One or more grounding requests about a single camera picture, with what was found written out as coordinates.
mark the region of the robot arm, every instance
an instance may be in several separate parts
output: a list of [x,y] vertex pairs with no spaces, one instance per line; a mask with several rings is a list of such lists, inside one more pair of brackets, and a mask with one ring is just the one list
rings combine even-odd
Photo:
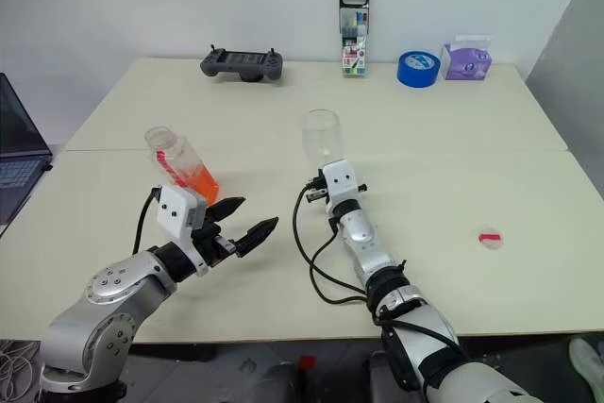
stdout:
[[398,385],[423,390],[429,403],[540,403],[493,368],[470,361],[453,328],[411,285],[385,250],[361,208],[354,169],[347,160],[323,167],[309,201],[327,197],[327,217],[339,229],[367,292],[367,307],[382,327],[382,342]]
[[262,243],[278,218],[260,222],[239,241],[220,236],[221,221],[243,198],[206,209],[203,197],[163,186],[158,221],[172,237],[99,271],[84,294],[48,328],[41,345],[39,401],[111,402],[126,394],[119,382],[141,323],[192,274],[203,276],[226,257],[245,256]]

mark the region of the laptop keyboard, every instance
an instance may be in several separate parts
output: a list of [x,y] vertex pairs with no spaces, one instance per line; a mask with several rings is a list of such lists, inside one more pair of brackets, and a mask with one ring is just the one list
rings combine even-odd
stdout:
[[0,189],[24,187],[38,163],[38,160],[0,162]]

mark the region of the shoe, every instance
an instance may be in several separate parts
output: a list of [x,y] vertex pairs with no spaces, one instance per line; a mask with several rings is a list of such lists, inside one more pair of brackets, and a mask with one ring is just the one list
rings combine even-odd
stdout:
[[573,339],[568,346],[570,361],[594,393],[596,403],[604,403],[604,362],[583,339]]

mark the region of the tape roll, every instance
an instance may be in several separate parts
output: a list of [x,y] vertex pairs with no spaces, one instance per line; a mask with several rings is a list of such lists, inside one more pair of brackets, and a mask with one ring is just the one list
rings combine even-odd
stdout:
[[398,59],[396,78],[409,87],[429,87],[438,77],[441,61],[428,52],[406,52]]

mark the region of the bottle with orange liquid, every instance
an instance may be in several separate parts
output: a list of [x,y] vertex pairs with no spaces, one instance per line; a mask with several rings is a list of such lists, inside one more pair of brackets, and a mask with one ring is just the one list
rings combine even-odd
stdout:
[[165,126],[152,127],[144,138],[151,148],[151,160],[174,184],[202,194],[208,206],[216,201],[218,183],[187,139],[177,136]]

